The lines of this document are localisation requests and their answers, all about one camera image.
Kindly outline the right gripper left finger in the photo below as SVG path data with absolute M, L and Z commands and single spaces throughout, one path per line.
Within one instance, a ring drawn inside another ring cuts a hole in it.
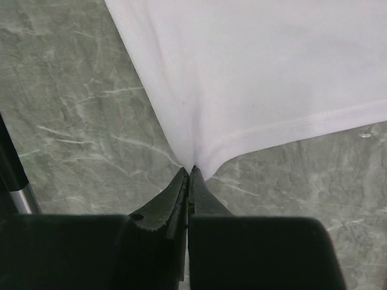
M 2 289 L 177 289 L 188 174 L 131 214 L 1 217 Z

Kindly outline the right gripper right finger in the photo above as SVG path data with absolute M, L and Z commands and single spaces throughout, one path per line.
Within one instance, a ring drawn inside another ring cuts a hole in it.
M 310 217 L 236 216 L 189 178 L 188 250 L 192 289 L 345 289 L 331 238 Z

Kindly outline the white t-shirt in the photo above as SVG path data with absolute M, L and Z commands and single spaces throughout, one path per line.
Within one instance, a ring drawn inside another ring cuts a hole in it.
M 385 1 L 107 1 L 167 141 L 210 178 L 386 120 Z

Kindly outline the aluminium frame rail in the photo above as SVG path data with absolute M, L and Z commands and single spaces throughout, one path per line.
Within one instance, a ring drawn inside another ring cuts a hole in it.
M 16 206 L 18 213 L 22 214 L 40 214 L 41 209 L 35 197 L 31 184 L 28 182 L 20 190 L 10 192 L 12 201 Z

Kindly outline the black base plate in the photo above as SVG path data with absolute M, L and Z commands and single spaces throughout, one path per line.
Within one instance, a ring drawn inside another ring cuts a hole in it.
M 23 170 L 17 151 L 13 145 L 10 134 L 1 116 L 1 176 L 9 192 L 20 190 L 28 183 L 28 178 Z

